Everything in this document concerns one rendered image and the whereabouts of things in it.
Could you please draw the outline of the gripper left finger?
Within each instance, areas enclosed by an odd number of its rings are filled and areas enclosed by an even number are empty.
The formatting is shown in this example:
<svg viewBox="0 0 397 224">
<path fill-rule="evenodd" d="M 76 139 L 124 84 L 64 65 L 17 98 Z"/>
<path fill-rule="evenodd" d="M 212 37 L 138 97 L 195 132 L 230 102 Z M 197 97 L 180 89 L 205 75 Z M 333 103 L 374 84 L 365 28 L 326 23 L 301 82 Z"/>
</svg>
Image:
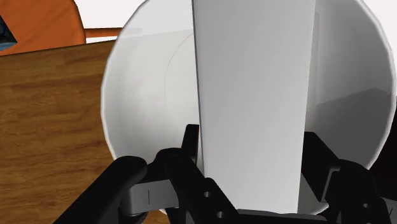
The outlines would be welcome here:
<svg viewBox="0 0 397 224">
<path fill-rule="evenodd" d="M 117 158 L 53 224 L 142 224 L 148 214 L 125 214 L 121 201 L 149 174 L 170 180 L 176 192 L 178 206 L 171 207 L 172 224 L 239 224 L 232 203 L 191 158 L 198 131 L 198 125 L 188 125 L 182 146 L 160 150 L 150 164 L 135 156 Z"/>
</svg>

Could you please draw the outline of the white bowl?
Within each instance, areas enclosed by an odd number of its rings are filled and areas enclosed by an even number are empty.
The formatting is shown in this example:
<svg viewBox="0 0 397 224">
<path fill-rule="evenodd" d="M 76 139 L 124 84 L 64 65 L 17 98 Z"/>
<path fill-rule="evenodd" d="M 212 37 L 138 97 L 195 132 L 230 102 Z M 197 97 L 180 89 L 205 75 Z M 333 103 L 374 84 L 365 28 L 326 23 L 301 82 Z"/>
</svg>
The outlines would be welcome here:
<svg viewBox="0 0 397 224">
<path fill-rule="evenodd" d="M 370 168 L 391 130 L 396 86 L 386 35 L 363 0 L 316 0 L 304 132 Z M 192 0 L 136 9 L 108 58 L 101 117 L 114 158 L 147 162 L 180 146 L 188 124 L 200 125 Z M 197 165 L 204 173 L 201 126 Z M 308 189 L 300 175 L 297 212 L 302 203 L 306 213 L 322 211 Z"/>
</svg>

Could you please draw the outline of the brown wooden table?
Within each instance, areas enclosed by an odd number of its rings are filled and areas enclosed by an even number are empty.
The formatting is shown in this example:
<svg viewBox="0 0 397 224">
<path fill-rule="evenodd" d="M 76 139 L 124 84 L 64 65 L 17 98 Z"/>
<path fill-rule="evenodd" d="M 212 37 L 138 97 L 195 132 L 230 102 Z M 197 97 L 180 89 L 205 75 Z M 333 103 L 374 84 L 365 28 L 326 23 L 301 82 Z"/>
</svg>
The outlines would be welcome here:
<svg viewBox="0 0 397 224">
<path fill-rule="evenodd" d="M 52 224 L 112 162 L 100 101 L 113 45 L 0 56 L 0 224 Z"/>
</svg>

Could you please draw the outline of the pale grey slab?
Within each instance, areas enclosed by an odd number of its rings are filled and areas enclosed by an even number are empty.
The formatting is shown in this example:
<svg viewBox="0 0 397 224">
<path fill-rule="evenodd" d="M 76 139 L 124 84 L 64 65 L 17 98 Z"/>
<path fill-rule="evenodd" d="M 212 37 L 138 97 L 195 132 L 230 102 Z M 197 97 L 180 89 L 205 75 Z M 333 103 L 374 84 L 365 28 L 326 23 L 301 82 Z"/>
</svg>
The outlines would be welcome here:
<svg viewBox="0 0 397 224">
<path fill-rule="evenodd" d="M 192 0 L 204 173 L 237 209 L 298 210 L 316 0 Z"/>
</svg>

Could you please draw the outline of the orange chair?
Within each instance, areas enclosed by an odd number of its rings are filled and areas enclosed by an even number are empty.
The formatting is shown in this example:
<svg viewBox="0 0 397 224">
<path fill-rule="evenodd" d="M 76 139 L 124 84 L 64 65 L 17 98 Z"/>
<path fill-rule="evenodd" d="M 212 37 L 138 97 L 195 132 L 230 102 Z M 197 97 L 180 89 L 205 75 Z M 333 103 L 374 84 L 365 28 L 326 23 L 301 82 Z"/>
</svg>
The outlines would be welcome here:
<svg viewBox="0 0 397 224">
<path fill-rule="evenodd" d="M 121 32 L 120 27 L 84 28 L 74 0 L 0 0 L 0 17 L 17 41 L 0 56 L 84 45 L 86 38 Z"/>
</svg>

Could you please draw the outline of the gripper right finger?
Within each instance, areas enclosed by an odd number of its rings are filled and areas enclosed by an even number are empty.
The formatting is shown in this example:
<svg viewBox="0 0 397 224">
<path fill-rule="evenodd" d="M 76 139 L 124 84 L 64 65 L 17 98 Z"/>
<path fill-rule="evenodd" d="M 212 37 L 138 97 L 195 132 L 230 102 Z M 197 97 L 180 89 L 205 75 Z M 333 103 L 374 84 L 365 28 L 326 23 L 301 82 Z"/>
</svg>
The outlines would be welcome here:
<svg viewBox="0 0 397 224">
<path fill-rule="evenodd" d="M 302 175 L 316 199 L 328 204 L 324 220 L 302 224 L 392 224 L 370 171 L 338 158 L 314 132 L 304 133 Z"/>
</svg>

